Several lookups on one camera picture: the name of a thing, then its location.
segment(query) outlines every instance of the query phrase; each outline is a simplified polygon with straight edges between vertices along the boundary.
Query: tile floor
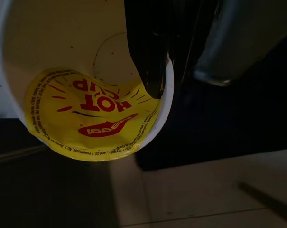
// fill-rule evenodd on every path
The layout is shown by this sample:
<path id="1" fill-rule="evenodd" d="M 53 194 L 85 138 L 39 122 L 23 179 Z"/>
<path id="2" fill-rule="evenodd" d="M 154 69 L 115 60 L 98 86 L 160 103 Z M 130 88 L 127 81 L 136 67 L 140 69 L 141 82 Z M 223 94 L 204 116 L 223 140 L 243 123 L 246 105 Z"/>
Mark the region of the tile floor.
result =
<path id="1" fill-rule="evenodd" d="M 242 181 L 287 203 L 287 150 L 143 172 L 134 156 L 111 162 L 126 228 L 287 228 L 240 192 Z"/>

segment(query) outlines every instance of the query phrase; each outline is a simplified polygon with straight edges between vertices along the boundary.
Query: instant noodle cup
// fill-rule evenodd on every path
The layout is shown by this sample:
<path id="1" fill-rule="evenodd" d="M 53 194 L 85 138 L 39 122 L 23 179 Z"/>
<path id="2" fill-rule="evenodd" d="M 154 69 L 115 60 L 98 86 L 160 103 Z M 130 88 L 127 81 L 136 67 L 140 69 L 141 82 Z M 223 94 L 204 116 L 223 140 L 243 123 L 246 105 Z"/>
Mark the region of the instant noodle cup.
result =
<path id="1" fill-rule="evenodd" d="M 167 59 L 161 99 L 146 92 L 128 52 L 123 0 L 4 1 L 0 76 L 29 132 L 82 161 L 117 159 L 147 145 L 174 91 Z"/>

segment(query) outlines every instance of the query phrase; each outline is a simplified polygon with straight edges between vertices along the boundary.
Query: red logo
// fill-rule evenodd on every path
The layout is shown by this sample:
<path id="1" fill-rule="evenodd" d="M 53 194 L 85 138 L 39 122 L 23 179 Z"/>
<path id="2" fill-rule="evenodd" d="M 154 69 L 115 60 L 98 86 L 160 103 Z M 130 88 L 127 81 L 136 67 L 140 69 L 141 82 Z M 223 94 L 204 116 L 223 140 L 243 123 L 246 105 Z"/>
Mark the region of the red logo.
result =
<path id="1" fill-rule="evenodd" d="M 98 125 L 83 127 L 78 130 L 80 134 L 88 137 L 105 137 L 119 133 L 127 121 L 136 117 L 138 113 L 123 118 L 117 122 L 104 122 Z"/>

